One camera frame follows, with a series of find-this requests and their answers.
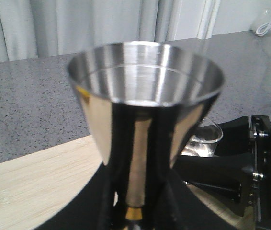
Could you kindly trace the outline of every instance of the funnel rim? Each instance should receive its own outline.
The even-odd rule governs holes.
[[[223,86],[224,86],[224,83],[225,83],[225,78],[224,78],[224,74],[223,74],[223,71],[219,68],[219,66],[212,60],[210,60],[209,58],[205,57],[205,56],[202,56],[200,54],[197,54],[195,52],[192,52],[190,50],[186,50],[186,49],[182,49],[178,46],[175,46],[175,45],[171,45],[171,44],[168,44],[168,43],[159,43],[159,42],[150,42],[150,41],[127,41],[127,42],[118,42],[118,43],[108,43],[108,44],[104,44],[104,45],[101,45],[101,46],[98,46],[98,47],[92,47],[86,51],[82,51],[82,52],[79,52],[78,54],[76,54],[72,60],[70,61],[69,65],[68,65],[68,71],[69,73],[71,72],[70,71],[70,68],[72,66],[72,62],[75,61],[78,57],[81,57],[82,55],[84,54],[90,54],[98,49],[102,49],[102,48],[106,48],[106,47],[111,47],[111,46],[115,46],[115,45],[123,45],[123,46],[127,46],[127,45],[144,45],[144,46],[161,46],[161,47],[164,47],[164,48],[174,48],[174,49],[177,49],[178,51],[180,52],[183,52],[183,53],[187,53],[187,54],[190,54],[194,57],[197,57],[197,58],[200,58],[202,60],[205,60],[207,61],[207,63],[209,63],[209,65],[213,66],[214,68],[217,69],[217,71],[219,72],[219,75],[220,75],[220,83],[219,83],[219,86],[215,88],[215,90],[212,90],[208,93],[205,93],[204,95],[202,96],[198,96],[194,99],[191,99],[191,100],[181,100],[181,101],[175,101],[175,102],[156,102],[156,105],[138,105],[140,107],[173,107],[173,106],[177,106],[177,105],[188,105],[188,106],[192,106],[192,105],[196,105],[202,101],[205,101],[207,99],[210,99],[214,96],[217,96]],[[114,66],[107,66],[106,68],[104,69],[108,69],[108,68],[114,68],[116,66],[119,66],[119,65],[114,65]],[[168,67],[165,67],[165,66],[159,66],[159,65],[155,65],[155,67],[158,67],[158,68],[166,68],[166,69],[170,69]],[[86,74],[86,76],[89,76],[95,72],[98,72],[98,71],[101,71],[101,69],[99,70],[96,70],[96,71],[91,71],[91,72],[88,72]],[[197,77],[195,76],[192,76],[192,75],[189,75],[188,73],[185,73],[183,72],[182,73],[183,75],[185,76],[188,76],[191,78],[192,81],[196,81],[200,84],[203,84]],[[126,100],[126,99],[122,99],[122,98],[118,98],[118,97],[109,97],[108,95],[106,94],[97,94],[95,93],[92,89],[90,88],[87,88],[85,87],[84,85],[81,84],[81,81],[76,81],[72,76],[68,78],[69,81],[74,84],[74,85],[78,85],[78,86],[81,86],[83,89],[85,89],[89,94],[92,94],[94,95],[95,97],[99,97],[99,98],[103,98],[103,99],[107,99],[107,100],[110,100],[111,102],[113,103],[118,103],[118,104],[126,104],[126,105],[133,105],[135,106],[134,103],[131,103],[130,100]]]

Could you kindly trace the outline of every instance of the black base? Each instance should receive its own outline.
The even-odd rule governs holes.
[[[107,221],[110,218],[100,218],[105,178],[105,167],[101,165],[82,191],[36,230],[95,230],[100,229],[100,226],[109,226]],[[205,206],[174,170],[169,173],[169,182],[156,209],[157,230],[236,229]]]

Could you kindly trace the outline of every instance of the granite countertop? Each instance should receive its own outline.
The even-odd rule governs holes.
[[[218,123],[252,114],[271,119],[271,33],[170,43],[207,55],[224,71],[226,83],[210,118]],[[72,57],[0,63],[0,162],[89,134],[66,78]]]

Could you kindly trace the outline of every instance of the wooden surface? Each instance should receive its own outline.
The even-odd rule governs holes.
[[[101,163],[91,136],[0,164],[0,230],[29,230],[63,208]],[[193,192],[240,229],[251,229],[251,208],[237,217],[205,192]]]

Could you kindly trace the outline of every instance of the white curtain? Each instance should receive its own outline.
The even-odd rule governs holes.
[[[0,0],[0,62],[166,40],[174,0]]]

